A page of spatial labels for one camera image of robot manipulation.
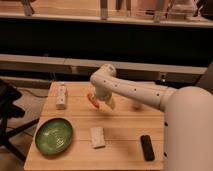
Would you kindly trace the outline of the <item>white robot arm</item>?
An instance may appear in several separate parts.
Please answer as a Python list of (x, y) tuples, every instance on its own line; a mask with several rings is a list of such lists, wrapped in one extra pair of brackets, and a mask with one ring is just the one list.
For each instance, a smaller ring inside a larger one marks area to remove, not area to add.
[(164, 113), (163, 171), (213, 171), (213, 94), (196, 87), (180, 89), (119, 79), (111, 64), (90, 76), (97, 100), (114, 93)]

